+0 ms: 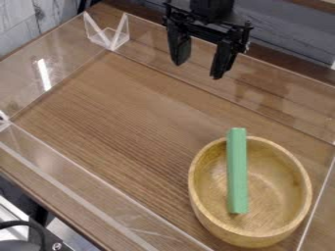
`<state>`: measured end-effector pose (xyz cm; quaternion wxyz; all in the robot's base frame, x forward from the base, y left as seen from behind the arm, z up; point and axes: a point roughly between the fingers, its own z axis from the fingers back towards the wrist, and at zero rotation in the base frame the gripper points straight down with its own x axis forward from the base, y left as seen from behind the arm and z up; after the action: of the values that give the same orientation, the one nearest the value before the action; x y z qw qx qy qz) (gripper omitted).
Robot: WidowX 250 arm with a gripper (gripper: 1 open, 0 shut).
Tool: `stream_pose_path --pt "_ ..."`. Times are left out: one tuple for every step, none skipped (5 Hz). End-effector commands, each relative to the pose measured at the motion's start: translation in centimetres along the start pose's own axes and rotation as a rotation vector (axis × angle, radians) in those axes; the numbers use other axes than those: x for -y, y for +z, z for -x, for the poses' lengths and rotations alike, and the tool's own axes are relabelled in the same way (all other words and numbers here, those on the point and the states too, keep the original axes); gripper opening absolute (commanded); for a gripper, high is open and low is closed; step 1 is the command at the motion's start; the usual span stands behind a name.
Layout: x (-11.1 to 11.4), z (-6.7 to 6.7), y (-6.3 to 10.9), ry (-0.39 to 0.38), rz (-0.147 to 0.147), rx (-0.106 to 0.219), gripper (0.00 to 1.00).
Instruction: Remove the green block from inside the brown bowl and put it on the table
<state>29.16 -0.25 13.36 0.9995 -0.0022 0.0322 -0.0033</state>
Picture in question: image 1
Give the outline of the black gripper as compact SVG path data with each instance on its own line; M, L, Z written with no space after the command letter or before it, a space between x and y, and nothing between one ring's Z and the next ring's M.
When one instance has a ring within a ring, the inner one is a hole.
M172 62L180 66L191 55L191 37L218 44L210 76L220 79L236 52L248 49L251 21L235 13L235 0L166 0L164 26Z

